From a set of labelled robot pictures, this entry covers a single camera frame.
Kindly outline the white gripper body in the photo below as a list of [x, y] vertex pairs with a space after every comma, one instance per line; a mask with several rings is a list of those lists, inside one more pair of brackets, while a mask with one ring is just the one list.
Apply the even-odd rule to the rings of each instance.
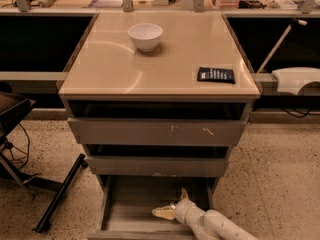
[[204, 211], [193, 201], [183, 199], [179, 201], [174, 209], [176, 219], [184, 225], [202, 225]]

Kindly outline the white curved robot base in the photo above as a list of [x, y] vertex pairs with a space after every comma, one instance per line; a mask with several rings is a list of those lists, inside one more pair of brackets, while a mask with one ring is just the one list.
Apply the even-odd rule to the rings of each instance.
[[320, 69], [312, 67], [290, 67], [272, 71], [277, 79], [277, 91], [298, 95], [306, 85], [320, 83]]

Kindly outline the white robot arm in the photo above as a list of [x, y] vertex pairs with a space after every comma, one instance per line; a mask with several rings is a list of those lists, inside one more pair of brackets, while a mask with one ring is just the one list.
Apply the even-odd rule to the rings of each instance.
[[216, 210], [204, 211], [189, 199], [185, 188], [179, 201], [154, 208], [152, 215], [177, 220], [188, 226], [198, 240], [259, 240]]

